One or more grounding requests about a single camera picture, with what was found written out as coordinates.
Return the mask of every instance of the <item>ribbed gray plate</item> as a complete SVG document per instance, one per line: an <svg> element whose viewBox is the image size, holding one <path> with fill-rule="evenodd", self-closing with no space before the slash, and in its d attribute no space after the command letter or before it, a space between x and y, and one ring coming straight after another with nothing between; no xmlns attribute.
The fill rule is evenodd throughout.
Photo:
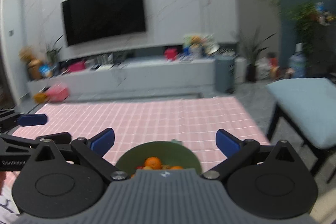
<svg viewBox="0 0 336 224"><path fill-rule="evenodd" d="M200 178L194 169L138 170L135 178L113 182L93 207L64 219L23 215L16 224L315 224L308 214L268 220L245 212L222 184Z"/></svg>

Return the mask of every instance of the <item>mounted television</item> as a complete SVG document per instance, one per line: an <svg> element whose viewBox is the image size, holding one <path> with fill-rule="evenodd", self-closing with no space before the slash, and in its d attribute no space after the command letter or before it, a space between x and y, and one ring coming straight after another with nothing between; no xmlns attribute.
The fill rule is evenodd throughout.
<svg viewBox="0 0 336 224"><path fill-rule="evenodd" d="M66 0L62 9L69 46L146 31L143 0Z"/></svg>

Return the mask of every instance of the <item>blue bench cushion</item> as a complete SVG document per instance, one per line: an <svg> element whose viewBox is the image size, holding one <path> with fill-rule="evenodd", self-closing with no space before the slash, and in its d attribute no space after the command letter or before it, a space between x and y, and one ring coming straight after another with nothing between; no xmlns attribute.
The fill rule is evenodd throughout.
<svg viewBox="0 0 336 224"><path fill-rule="evenodd" d="M326 78L298 78L267 88L312 145L320 149L336 145L336 85Z"/></svg>

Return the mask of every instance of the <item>pink toy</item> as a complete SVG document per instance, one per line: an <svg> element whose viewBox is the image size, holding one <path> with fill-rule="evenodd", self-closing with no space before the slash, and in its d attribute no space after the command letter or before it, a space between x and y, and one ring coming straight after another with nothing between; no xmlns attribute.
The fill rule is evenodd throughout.
<svg viewBox="0 0 336 224"><path fill-rule="evenodd" d="M167 60L176 60L176 56L177 56L177 50L176 48L168 48L165 51L165 56L167 58Z"/></svg>
<svg viewBox="0 0 336 224"><path fill-rule="evenodd" d="M72 64L68 67L68 70L69 70L69 72L85 70L85 62L80 61L80 62L77 62L75 64Z"/></svg>
<svg viewBox="0 0 336 224"><path fill-rule="evenodd" d="M62 102L69 96L69 89L64 84L55 84L46 91L50 102Z"/></svg>

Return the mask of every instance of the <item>black bench frame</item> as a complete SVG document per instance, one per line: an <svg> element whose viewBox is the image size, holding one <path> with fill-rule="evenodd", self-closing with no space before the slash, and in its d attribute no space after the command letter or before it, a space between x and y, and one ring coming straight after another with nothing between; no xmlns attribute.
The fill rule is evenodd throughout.
<svg viewBox="0 0 336 224"><path fill-rule="evenodd" d="M281 107L278 104L276 104L275 106L273 118L268 128L267 138L269 141L271 141L273 138L280 117L283 117L290 124L290 126L296 131L296 133L303 139L302 146L308 145L308 147L317 157L317 161L310 170L310 173L313 176L315 176L321 169L322 165L326 162L326 160L336 151L336 147L332 147L329 149L318 149L315 146L313 146L310 143L310 141L307 140L307 138L304 136L299 127L292 121L292 119L288 116L288 114L281 109ZM335 176L335 174L336 174L336 168L333 170L332 174L328 178L327 183L331 181L331 179Z"/></svg>

